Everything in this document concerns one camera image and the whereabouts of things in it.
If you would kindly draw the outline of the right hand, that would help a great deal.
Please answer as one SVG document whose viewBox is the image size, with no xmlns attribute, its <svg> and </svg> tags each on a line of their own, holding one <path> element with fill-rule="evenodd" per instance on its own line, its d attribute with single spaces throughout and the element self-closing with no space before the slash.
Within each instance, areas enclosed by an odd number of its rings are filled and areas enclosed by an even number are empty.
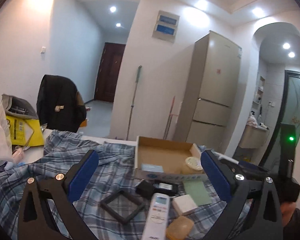
<svg viewBox="0 0 300 240">
<path fill-rule="evenodd" d="M 296 207 L 296 202 L 284 202 L 280 206 L 282 214 L 282 225 L 287 226 L 300 224 L 300 209 Z"/>
</svg>

